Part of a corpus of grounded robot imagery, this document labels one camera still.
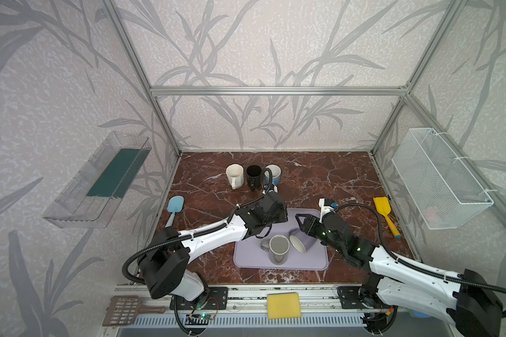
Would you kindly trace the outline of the lavender mug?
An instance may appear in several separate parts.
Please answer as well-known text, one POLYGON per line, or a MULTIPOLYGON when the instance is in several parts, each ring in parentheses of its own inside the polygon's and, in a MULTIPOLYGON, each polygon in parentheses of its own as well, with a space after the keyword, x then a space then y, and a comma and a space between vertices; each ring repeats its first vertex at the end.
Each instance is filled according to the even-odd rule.
POLYGON ((289 231, 289 240, 299 253, 306 254, 318 241, 315 237, 308 236, 299 228, 289 231))

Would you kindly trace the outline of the blue polka dot mug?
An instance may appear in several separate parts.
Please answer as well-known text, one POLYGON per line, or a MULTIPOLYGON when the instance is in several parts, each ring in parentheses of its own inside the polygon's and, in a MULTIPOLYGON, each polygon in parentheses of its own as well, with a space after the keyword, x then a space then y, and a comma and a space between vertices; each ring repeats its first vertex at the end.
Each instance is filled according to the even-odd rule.
POLYGON ((281 174, 282 174, 281 168, 275 164, 270 164, 266 168, 271 172, 272 184, 274 186, 277 186, 281 180, 281 174))

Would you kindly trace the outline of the black mug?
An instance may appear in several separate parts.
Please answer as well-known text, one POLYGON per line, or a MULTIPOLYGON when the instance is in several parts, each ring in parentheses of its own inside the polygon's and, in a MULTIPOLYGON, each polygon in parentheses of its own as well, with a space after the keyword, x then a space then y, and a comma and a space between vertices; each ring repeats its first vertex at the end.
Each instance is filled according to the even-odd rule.
POLYGON ((262 168, 258 165, 251 165, 246 169, 247 184, 251 191, 256 191, 262 187, 262 168))

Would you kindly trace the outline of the white faceted mug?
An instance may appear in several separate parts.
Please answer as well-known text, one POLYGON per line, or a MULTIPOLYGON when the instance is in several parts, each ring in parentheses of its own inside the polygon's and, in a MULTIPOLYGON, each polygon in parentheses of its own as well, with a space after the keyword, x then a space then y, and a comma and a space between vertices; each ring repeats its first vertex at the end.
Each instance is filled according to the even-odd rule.
POLYGON ((244 184, 244 168, 240 164, 232 164, 226 168, 226 177, 231 188, 237 190, 244 184))

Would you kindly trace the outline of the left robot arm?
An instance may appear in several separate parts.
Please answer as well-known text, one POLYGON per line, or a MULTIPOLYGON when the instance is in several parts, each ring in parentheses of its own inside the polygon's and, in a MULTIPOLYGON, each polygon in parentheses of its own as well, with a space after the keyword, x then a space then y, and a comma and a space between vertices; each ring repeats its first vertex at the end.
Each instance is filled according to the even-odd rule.
POLYGON ((148 247, 130 256, 122 265, 123 276, 147 286, 152 299, 171 295, 181 297, 194 308, 205 305, 210 297, 206 281, 188 265, 196 258, 226 244, 270 233, 273 224, 288 221, 285 199, 275 190, 273 171, 262 196, 237 204, 230 216, 193 230, 163 230, 148 247))

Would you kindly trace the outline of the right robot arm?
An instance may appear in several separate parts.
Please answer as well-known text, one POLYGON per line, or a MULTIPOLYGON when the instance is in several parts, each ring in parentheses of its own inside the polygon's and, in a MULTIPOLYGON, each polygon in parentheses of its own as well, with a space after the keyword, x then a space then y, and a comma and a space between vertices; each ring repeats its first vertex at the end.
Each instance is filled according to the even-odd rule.
POLYGON ((332 200, 322 199, 320 207, 320 216, 295 216, 299 229, 341 254, 347 264, 368 272, 362 301, 435 317, 463 336, 499 336, 506 318, 506 288, 487 284, 473 270, 450 272, 395 254, 385 242, 356 236, 332 200))

